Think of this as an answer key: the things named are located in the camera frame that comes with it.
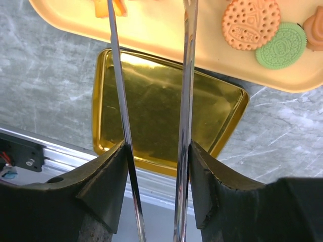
brown toy cookie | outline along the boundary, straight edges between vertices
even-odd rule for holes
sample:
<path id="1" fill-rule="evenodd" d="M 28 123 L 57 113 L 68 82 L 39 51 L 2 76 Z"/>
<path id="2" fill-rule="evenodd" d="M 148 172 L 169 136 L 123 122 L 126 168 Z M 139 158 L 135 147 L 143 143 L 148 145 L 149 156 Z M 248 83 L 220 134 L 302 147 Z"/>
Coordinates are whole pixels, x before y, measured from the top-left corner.
<path id="1" fill-rule="evenodd" d="M 232 48 L 253 50 L 274 37 L 280 20 L 275 0 L 233 0 L 222 18 L 222 32 Z"/>
<path id="2" fill-rule="evenodd" d="M 307 37 L 307 48 L 313 51 L 323 51 L 323 7 L 318 6 L 316 13 L 303 24 Z"/>

gray marble surface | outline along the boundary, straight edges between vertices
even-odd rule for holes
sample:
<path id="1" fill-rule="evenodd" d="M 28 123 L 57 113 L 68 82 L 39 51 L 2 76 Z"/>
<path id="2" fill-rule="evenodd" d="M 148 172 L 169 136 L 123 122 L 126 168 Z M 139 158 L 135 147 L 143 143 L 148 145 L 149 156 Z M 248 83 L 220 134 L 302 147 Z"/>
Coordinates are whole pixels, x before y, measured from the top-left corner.
<path id="1" fill-rule="evenodd" d="M 0 10 L 0 123 L 92 149 L 95 62 L 107 44 L 55 29 L 28 0 Z M 264 183 L 323 177 L 322 86 L 291 94 L 221 77 L 251 98 L 219 160 Z"/>

peach plastic tray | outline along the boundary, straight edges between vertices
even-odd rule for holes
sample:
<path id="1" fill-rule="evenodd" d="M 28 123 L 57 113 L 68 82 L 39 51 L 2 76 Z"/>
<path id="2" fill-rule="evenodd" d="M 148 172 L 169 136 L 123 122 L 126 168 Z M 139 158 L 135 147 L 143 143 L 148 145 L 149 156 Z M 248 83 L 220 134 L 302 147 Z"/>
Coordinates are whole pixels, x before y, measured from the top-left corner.
<path id="1" fill-rule="evenodd" d="M 95 17 L 92 0 L 30 0 L 51 25 L 71 33 L 110 41 L 108 18 Z M 282 22 L 303 22 L 323 0 L 277 0 Z M 200 0 L 195 65 L 210 71 L 288 92 L 323 84 L 323 51 L 306 49 L 293 65 L 280 70 L 262 67 L 254 51 L 231 48 L 222 36 L 225 0 Z M 120 45 L 183 62 L 184 7 L 181 0 L 125 0 L 126 17 L 117 17 Z"/>

screw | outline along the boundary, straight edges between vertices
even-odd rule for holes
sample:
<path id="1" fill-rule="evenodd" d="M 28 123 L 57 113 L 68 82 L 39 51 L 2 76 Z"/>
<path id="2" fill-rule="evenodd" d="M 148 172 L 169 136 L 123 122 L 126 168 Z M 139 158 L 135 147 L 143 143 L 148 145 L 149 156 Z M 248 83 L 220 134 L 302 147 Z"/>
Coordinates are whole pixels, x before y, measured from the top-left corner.
<path id="1" fill-rule="evenodd" d="M 32 166 L 34 164 L 35 160 L 34 159 L 29 159 L 27 162 L 26 162 L 26 165 L 28 166 Z"/>

green toy cookie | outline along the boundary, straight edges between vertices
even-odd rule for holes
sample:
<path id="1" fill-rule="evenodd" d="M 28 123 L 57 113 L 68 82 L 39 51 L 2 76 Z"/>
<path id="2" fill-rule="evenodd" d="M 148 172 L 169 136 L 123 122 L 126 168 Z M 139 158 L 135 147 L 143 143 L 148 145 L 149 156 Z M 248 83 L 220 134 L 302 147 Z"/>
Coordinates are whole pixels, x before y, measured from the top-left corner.
<path id="1" fill-rule="evenodd" d="M 269 69 L 281 69 L 295 63 L 306 48 L 306 34 L 294 23 L 281 23 L 276 35 L 256 50 L 258 62 Z"/>

